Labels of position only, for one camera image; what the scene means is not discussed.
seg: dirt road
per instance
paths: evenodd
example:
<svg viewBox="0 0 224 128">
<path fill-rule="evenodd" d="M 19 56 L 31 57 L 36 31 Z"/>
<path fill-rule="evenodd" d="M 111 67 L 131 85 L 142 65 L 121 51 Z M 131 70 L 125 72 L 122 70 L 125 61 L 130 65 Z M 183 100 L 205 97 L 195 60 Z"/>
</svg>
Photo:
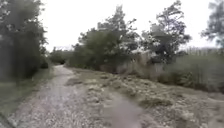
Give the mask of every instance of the dirt road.
<svg viewBox="0 0 224 128">
<path fill-rule="evenodd" d="M 10 121 L 17 128 L 111 127 L 102 116 L 103 108 L 105 108 L 99 103 L 102 93 L 98 96 L 95 93 L 91 94 L 82 85 L 66 86 L 68 80 L 74 79 L 76 76 L 63 66 L 54 67 L 53 75 L 53 78 L 46 85 L 42 85 L 40 90 L 22 103 L 10 117 Z M 120 96 L 115 97 L 117 103 L 124 103 L 121 102 L 123 99 Z M 128 107 L 132 106 L 129 102 L 125 104 Z M 137 121 L 132 126 L 133 128 L 140 127 Z"/>
<path fill-rule="evenodd" d="M 9 117 L 16 128 L 224 128 L 220 94 L 63 66 L 52 74 Z"/>
</svg>

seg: overcast sky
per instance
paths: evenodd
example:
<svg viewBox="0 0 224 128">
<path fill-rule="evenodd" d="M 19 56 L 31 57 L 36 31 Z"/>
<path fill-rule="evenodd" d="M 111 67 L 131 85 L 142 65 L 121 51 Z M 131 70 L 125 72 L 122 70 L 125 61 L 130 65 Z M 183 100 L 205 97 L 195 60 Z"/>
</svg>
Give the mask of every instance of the overcast sky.
<svg viewBox="0 0 224 128">
<path fill-rule="evenodd" d="M 117 5 L 123 5 L 126 21 L 137 19 L 138 31 L 149 30 L 149 20 L 163 11 L 175 0 L 42 0 L 45 11 L 40 19 L 47 31 L 48 50 L 56 47 L 69 47 L 78 42 L 81 32 L 86 32 L 97 23 L 114 14 Z M 193 37 L 187 46 L 213 47 L 201 39 L 200 32 L 206 28 L 211 0 L 181 0 L 185 13 L 186 32 Z"/>
</svg>

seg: tree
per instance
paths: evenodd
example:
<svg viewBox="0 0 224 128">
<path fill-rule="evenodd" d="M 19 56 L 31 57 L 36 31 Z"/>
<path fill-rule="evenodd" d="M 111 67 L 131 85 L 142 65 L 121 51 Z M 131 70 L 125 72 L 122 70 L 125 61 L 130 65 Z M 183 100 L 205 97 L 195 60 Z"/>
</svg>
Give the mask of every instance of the tree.
<svg viewBox="0 0 224 128">
<path fill-rule="evenodd" d="M 217 44 L 224 47 L 224 1 L 216 0 L 209 4 L 212 10 L 209 16 L 208 27 L 202 32 L 208 40 L 216 40 Z"/>
<path fill-rule="evenodd" d="M 157 15 L 158 23 L 150 22 L 150 31 L 142 33 L 142 45 L 145 50 L 156 54 L 156 62 L 172 62 L 179 46 L 191 39 L 185 34 L 186 25 L 181 20 L 183 17 L 181 2 L 177 0 Z"/>
<path fill-rule="evenodd" d="M 31 77 L 41 65 L 46 43 L 38 20 L 41 5 L 39 0 L 1 0 L 0 59 L 15 78 Z"/>
<path fill-rule="evenodd" d="M 135 19 L 126 23 L 124 16 L 122 6 L 118 6 L 115 14 L 98 23 L 97 28 L 81 33 L 80 45 L 75 47 L 73 55 L 79 58 L 78 65 L 96 70 L 106 66 L 114 72 L 116 66 L 128 58 L 128 54 L 137 48 L 137 34 L 131 26 Z"/>
</svg>

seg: bush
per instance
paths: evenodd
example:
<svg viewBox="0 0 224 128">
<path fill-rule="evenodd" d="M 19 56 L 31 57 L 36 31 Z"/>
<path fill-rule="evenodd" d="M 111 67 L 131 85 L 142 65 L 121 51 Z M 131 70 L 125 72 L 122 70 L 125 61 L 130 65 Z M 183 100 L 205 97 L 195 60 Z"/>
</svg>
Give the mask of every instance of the bush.
<svg viewBox="0 0 224 128">
<path fill-rule="evenodd" d="M 49 63 L 48 63 L 46 57 L 41 58 L 40 68 L 41 69 L 48 69 L 49 68 Z"/>
<path fill-rule="evenodd" d="M 224 61 L 217 55 L 186 55 L 168 65 L 159 81 L 194 89 L 221 91 Z"/>
</svg>

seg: vegetation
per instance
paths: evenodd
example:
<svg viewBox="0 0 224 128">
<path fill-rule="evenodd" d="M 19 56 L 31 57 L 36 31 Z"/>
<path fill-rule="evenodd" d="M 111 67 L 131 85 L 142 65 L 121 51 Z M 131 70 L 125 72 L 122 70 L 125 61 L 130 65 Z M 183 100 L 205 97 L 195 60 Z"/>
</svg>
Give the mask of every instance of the vegetation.
<svg viewBox="0 0 224 128">
<path fill-rule="evenodd" d="M 222 45 L 223 1 L 211 3 L 213 12 L 202 36 Z M 177 0 L 150 22 L 151 29 L 138 35 L 132 28 L 136 19 L 125 22 L 122 6 L 115 14 L 82 33 L 68 61 L 69 66 L 136 75 L 194 89 L 223 91 L 223 50 L 180 51 L 191 40 L 185 33 L 184 13 Z"/>
<path fill-rule="evenodd" d="M 171 63 L 181 44 L 186 44 L 191 37 L 185 34 L 182 21 L 184 13 L 178 0 L 157 15 L 157 23 L 151 24 L 151 30 L 143 32 L 142 45 L 145 50 L 155 53 L 153 63 Z"/>
<path fill-rule="evenodd" d="M 45 63 L 44 29 L 39 0 L 1 0 L 0 77 L 29 78 Z"/>
<path fill-rule="evenodd" d="M 65 64 L 70 59 L 71 51 L 54 48 L 50 53 L 49 59 L 54 64 Z"/>
<path fill-rule="evenodd" d="M 71 66 L 115 72 L 116 66 L 129 58 L 137 45 L 134 42 L 137 34 L 131 27 L 135 21 L 124 21 L 122 6 L 116 8 L 115 14 L 98 23 L 86 33 L 81 33 L 79 44 L 74 47 Z"/>
</svg>

